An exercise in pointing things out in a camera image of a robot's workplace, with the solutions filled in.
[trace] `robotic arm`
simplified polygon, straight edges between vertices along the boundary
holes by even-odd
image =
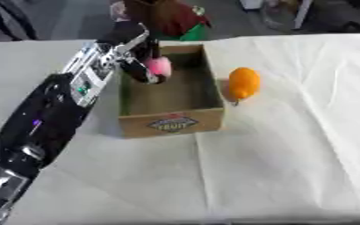
[[[40,170],[64,150],[121,69],[143,83],[165,81],[140,63],[158,57],[157,51],[157,41],[143,24],[117,23],[112,33],[80,50],[60,74],[50,75],[24,100],[0,130],[0,224]]]

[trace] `open cardboard box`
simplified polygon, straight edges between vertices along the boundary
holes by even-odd
[[[119,123],[125,137],[217,130],[224,106],[201,45],[162,47],[172,62],[169,81],[138,83],[122,76]]]

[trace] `table surface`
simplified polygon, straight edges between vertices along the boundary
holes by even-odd
[[[85,42],[0,43],[0,126]],[[205,50],[217,79],[250,67],[263,81],[256,96],[226,103],[220,131],[124,139],[114,79],[8,224],[360,219],[360,34]]]

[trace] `pink pom pom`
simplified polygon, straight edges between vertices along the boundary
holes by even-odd
[[[172,75],[172,65],[167,57],[160,57],[158,59],[149,59],[145,65],[151,73],[156,75],[163,75],[170,77]]]

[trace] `orange fruit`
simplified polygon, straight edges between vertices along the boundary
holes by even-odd
[[[229,92],[236,100],[254,95],[261,87],[258,73],[249,68],[238,68],[229,76]]]

